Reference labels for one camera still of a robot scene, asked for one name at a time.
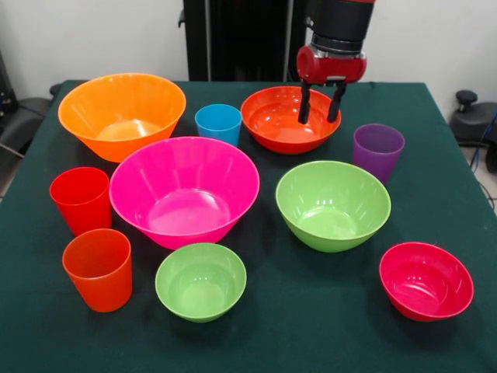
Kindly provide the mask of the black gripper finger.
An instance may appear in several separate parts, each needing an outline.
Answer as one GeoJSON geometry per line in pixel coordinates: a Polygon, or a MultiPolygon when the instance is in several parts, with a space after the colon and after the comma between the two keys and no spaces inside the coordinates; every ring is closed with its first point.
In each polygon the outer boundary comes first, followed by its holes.
{"type": "Polygon", "coordinates": [[[334,96],[332,98],[329,110],[328,110],[328,122],[332,123],[336,121],[336,118],[339,114],[339,109],[341,106],[342,98],[346,92],[346,83],[337,82],[334,96]]]}
{"type": "Polygon", "coordinates": [[[308,122],[308,117],[310,113],[310,87],[308,82],[301,83],[301,104],[298,114],[298,121],[301,124],[306,124],[308,122]]]}

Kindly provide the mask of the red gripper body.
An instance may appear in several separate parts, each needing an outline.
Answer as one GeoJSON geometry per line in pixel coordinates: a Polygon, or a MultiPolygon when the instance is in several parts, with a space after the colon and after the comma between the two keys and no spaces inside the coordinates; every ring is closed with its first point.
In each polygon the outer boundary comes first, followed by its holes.
{"type": "Polygon", "coordinates": [[[358,82],[367,68],[365,53],[330,54],[304,45],[297,53],[297,73],[309,85],[358,82]]]}

